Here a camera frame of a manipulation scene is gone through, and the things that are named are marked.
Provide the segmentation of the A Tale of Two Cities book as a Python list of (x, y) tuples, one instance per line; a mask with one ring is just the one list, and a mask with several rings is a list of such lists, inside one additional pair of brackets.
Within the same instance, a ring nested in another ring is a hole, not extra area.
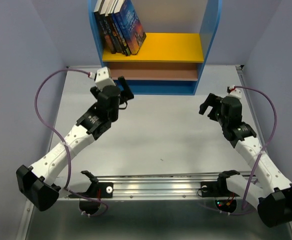
[(103, 37), (103, 39), (105, 40), (105, 38), (104, 38), (104, 32), (103, 32), (103, 25), (102, 25), (101, 16), (100, 16), (101, 7), (102, 7), (102, 0), (98, 0), (96, 2), (96, 4), (95, 4), (93, 14), (94, 14), (96, 23), (98, 25), (100, 34)]

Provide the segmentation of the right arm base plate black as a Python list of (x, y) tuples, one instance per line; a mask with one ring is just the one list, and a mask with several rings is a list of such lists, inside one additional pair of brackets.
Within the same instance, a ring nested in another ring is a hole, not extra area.
[(197, 195), (202, 198), (228, 197), (229, 194), (222, 191), (217, 181), (201, 181)]

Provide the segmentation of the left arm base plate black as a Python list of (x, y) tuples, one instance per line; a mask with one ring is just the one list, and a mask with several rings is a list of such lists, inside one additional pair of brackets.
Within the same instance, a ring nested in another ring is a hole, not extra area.
[(112, 182), (91, 183), (84, 192), (77, 194), (93, 199), (111, 199), (113, 197), (114, 184)]

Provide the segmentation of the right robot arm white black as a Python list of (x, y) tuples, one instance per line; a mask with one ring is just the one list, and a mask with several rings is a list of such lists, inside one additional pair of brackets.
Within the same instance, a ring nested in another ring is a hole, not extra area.
[(220, 97), (210, 93), (199, 106), (199, 114), (203, 115), (208, 107), (212, 108), (208, 118), (220, 124), (224, 138), (243, 157), (260, 186), (238, 171), (228, 170), (215, 181), (201, 182), (202, 197), (242, 197), (269, 228), (292, 222), (292, 182), (262, 149), (253, 128), (242, 120), (241, 94)]

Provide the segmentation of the Jane Eyre book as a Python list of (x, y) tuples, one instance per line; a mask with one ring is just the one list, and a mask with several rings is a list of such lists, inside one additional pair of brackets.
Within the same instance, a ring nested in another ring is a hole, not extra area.
[(114, 10), (122, 34), (132, 55), (136, 55), (147, 35), (131, 0), (119, 0)]

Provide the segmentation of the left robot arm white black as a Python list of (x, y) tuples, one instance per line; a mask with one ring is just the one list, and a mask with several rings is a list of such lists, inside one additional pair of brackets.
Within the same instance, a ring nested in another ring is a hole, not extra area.
[(60, 197), (62, 188), (55, 184), (60, 172), (71, 166), (71, 161), (86, 147), (111, 128), (119, 118), (122, 104), (134, 94), (123, 76), (118, 84), (102, 86), (97, 83), (90, 89), (96, 102), (76, 121), (66, 137), (41, 159), (30, 166), (16, 170), (19, 191), (41, 212), (48, 210)]

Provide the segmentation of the Animal Farm book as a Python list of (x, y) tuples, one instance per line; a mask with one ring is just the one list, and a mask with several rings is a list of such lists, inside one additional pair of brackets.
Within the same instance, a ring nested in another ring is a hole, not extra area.
[(117, 21), (117, 18), (115, 16), (115, 8), (116, 8), (116, 5), (117, 5), (118, 2), (119, 2), (119, 0), (115, 0), (113, 2), (113, 5), (112, 5), (111, 10), (110, 10), (110, 13), (111, 13), (111, 17), (112, 17), (113, 23), (115, 25), (115, 31), (116, 31), (116, 35), (117, 35), (118, 42), (120, 44), (122, 53), (125, 56), (130, 56), (131, 55), (131, 51), (130, 51), (129, 46), (128, 46), (125, 38), (124, 38), (124, 35), (123, 35), (122, 29), (120, 27), (120, 24)]

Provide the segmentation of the Three Days to See book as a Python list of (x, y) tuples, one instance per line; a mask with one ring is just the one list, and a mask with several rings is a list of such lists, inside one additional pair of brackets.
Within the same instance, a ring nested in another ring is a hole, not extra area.
[(122, 53), (123, 55), (128, 56), (128, 52), (126, 50), (126, 47), (123, 44), (122, 38), (121, 38), (120, 33), (119, 33), (119, 29), (116, 25), (116, 20), (115, 20), (114, 14), (113, 14), (116, 2), (117, 2), (117, 0), (110, 0), (109, 1), (109, 6), (106, 10), (106, 14), (107, 14), (106, 18), (109, 22), (111, 37), (112, 37), (116, 52)]

